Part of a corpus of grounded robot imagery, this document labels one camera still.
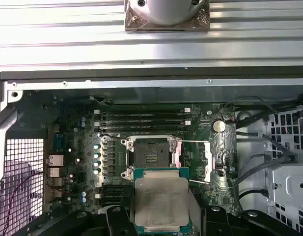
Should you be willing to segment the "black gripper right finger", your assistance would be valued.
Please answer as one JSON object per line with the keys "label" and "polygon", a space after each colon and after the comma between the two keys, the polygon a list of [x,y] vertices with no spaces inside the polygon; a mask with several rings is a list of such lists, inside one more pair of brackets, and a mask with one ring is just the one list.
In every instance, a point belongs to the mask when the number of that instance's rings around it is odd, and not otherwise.
{"label": "black gripper right finger", "polygon": [[196,190],[190,191],[190,219],[198,236],[296,236],[291,227],[258,210],[233,215],[209,205]]}

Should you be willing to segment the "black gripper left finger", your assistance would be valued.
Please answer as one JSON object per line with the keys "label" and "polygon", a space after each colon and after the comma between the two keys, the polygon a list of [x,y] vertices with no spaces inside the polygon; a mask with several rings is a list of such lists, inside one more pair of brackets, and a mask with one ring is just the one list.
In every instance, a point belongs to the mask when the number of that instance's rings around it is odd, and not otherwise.
{"label": "black gripper left finger", "polygon": [[125,189],[119,205],[102,208],[98,214],[76,210],[44,215],[20,229],[21,236],[133,236],[130,220],[133,189]]}

